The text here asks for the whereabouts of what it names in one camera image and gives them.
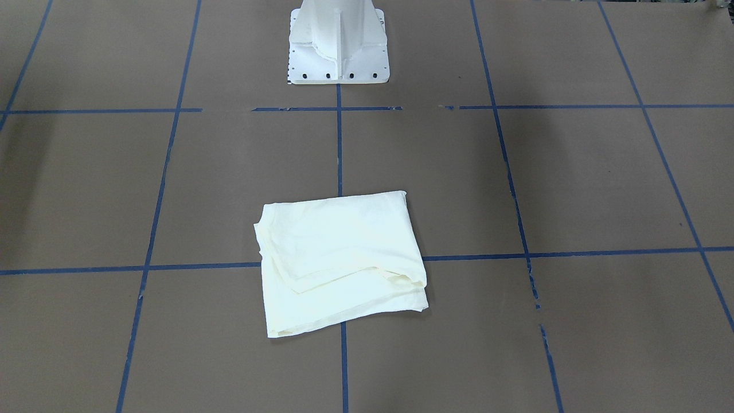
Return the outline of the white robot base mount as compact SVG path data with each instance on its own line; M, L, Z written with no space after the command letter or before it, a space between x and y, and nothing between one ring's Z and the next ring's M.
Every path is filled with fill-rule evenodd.
M389 81L385 13L374 2L304 1L291 11L289 23L289 84Z

